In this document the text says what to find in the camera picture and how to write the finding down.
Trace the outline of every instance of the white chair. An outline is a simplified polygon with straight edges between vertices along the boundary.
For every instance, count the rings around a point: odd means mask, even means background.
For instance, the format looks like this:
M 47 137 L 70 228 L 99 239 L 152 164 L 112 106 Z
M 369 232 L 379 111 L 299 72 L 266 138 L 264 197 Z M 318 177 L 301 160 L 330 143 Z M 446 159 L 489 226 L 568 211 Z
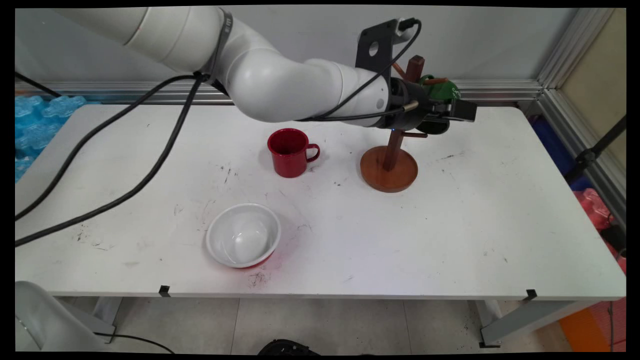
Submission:
M 104 340 L 43 288 L 15 283 L 16 351 L 106 351 Z

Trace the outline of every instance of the white table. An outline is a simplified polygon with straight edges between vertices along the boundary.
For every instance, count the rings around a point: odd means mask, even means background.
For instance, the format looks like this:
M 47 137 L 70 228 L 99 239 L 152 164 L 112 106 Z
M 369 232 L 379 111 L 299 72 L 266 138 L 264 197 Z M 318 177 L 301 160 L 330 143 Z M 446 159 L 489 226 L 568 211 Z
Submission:
M 123 107 L 76 111 L 16 184 L 16 213 L 84 134 Z M 96 135 L 49 198 L 15 224 L 15 238 L 130 190 L 156 161 L 180 108 L 140 106 Z M 266 147 L 283 127 L 303 130 L 321 148 L 295 179 L 274 173 Z M 492 314 L 494 302 L 480 303 L 487 344 L 626 295 L 624 274 L 519 110 L 479 108 L 475 123 L 405 139 L 419 174 L 400 193 L 378 192 L 359 173 L 362 154 L 388 135 L 194 106 L 146 188 L 15 249 L 15 280 L 53 295 L 109 297 L 160 296 L 161 286 L 172 297 L 522 300 L 535 290 L 533 301 L 502 318 Z M 213 218 L 241 202 L 270 207 L 282 223 L 272 257 L 247 270 L 216 263 L 203 241 Z

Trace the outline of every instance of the white bowl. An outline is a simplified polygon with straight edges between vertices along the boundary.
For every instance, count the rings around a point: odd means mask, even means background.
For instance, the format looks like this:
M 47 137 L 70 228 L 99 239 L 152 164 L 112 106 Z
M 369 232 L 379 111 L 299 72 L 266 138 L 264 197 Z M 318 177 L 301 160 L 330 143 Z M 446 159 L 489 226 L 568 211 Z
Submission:
M 238 204 L 213 219 L 205 240 L 207 250 L 217 262 L 246 268 L 264 261 L 276 249 L 280 221 L 264 205 Z

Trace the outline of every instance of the metal frame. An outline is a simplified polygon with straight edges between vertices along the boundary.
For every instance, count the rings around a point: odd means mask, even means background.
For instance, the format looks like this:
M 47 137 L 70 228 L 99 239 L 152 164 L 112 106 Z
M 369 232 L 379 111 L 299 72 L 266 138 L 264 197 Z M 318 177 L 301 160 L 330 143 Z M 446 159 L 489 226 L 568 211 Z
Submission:
M 480 333 L 486 347 L 500 345 L 510 338 L 535 331 L 595 304 L 584 301 L 529 301 L 501 316 L 497 302 L 493 302 L 495 300 L 476 302 L 483 325 Z
M 598 141 L 580 113 L 561 90 L 544 90 L 536 101 L 547 121 L 575 158 Z M 611 155 L 602 155 L 585 171 L 616 221 L 627 231 L 627 171 Z
M 538 81 L 543 88 L 527 111 L 544 114 L 569 153 L 576 157 L 596 144 L 598 136 L 587 125 L 580 111 L 559 88 L 571 74 L 614 8 L 581 8 L 576 13 L 545 66 Z M 627 231 L 627 171 L 608 151 L 585 172 L 624 232 Z
M 84 326 L 93 332 L 102 332 L 104 334 L 115 334 L 116 327 L 113 322 L 118 314 L 118 308 L 122 302 L 122 297 L 99 297 L 98 303 L 91 314 L 85 313 L 77 307 L 60 302 L 65 309 L 75 318 L 77 318 Z M 104 339 L 105 343 L 111 343 L 112 336 L 98 336 Z
M 473 102 L 533 101 L 542 90 L 540 84 L 535 80 L 453 80 L 453 82 L 460 89 L 462 99 Z M 44 82 L 42 84 L 63 95 L 82 95 L 87 101 L 100 101 L 102 104 L 130 104 L 157 85 L 155 82 Z M 184 103 L 191 85 L 192 81 L 178 81 L 169 84 L 153 95 L 145 104 L 180 105 Z M 15 89 L 29 95 L 40 95 L 45 100 L 52 99 L 50 95 L 26 83 L 16 83 Z M 233 101 L 213 87 L 201 86 L 193 104 L 233 105 Z
M 560 88 L 604 24 L 613 8 L 580 8 L 538 75 L 545 89 Z

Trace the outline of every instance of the bowl rim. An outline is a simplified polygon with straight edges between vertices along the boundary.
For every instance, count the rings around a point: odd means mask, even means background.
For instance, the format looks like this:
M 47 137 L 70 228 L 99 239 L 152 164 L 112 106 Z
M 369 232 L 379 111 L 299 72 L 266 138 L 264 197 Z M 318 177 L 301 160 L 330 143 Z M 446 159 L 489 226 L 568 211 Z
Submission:
M 262 209 L 266 210 L 276 220 L 276 228 L 277 228 L 276 240 L 273 242 L 273 245 L 267 251 L 265 251 L 265 253 L 263 255 L 261 255 L 261 257 L 257 258 L 256 260 L 253 260 L 253 261 L 248 262 L 248 263 L 238 263 L 238 264 L 229 263 L 228 261 L 224 261 L 224 260 L 220 259 L 216 255 L 215 251 L 213 251 L 213 249 L 211 247 L 211 241 L 212 241 L 212 239 L 211 239 L 211 229 L 213 228 L 213 225 L 225 213 L 227 213 L 227 212 L 229 212 L 229 211 L 231 211 L 232 209 L 235 209 L 235 208 L 243 208 L 243 207 L 247 207 L 247 206 L 257 206 L 258 208 L 262 208 Z M 278 219 L 278 216 L 273 212 L 273 210 L 269 209 L 265 205 L 258 204 L 256 202 L 243 202 L 242 204 L 233 205 L 230 208 L 227 208 L 227 209 L 223 210 L 220 214 L 218 214 L 218 216 L 216 216 L 216 218 L 213 219 L 211 224 L 209 224 L 209 227 L 207 228 L 207 233 L 205 234 L 205 239 L 204 240 L 206 242 L 207 250 L 209 251 L 209 254 L 217 262 L 221 263 L 222 265 L 229 266 L 231 268 L 248 268 L 249 266 L 253 266 L 253 265 L 256 265 L 257 263 L 260 263 L 261 261 L 264 261 L 267 257 L 269 257 L 271 255 L 271 253 L 278 246 L 278 243 L 280 243 L 280 232 L 281 232 L 280 219 Z

